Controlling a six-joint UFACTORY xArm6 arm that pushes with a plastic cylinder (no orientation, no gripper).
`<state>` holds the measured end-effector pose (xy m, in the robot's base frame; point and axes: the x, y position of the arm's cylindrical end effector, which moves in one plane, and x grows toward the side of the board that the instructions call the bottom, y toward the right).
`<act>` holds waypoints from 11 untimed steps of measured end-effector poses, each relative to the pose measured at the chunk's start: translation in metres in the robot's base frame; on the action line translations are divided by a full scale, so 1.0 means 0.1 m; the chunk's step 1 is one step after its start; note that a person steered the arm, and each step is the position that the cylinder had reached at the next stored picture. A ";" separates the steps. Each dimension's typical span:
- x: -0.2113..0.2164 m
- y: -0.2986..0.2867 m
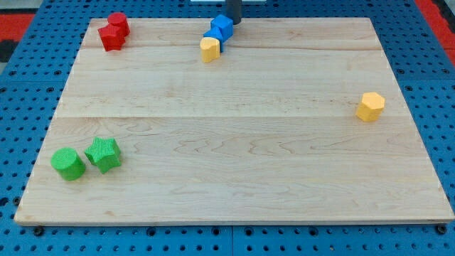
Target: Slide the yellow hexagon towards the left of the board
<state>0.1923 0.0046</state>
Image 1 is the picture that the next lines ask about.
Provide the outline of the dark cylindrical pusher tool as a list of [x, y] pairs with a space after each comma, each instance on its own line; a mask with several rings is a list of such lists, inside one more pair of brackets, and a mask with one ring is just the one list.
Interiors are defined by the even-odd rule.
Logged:
[[234, 25], [242, 20], [242, 0], [225, 0], [226, 16], [231, 18]]

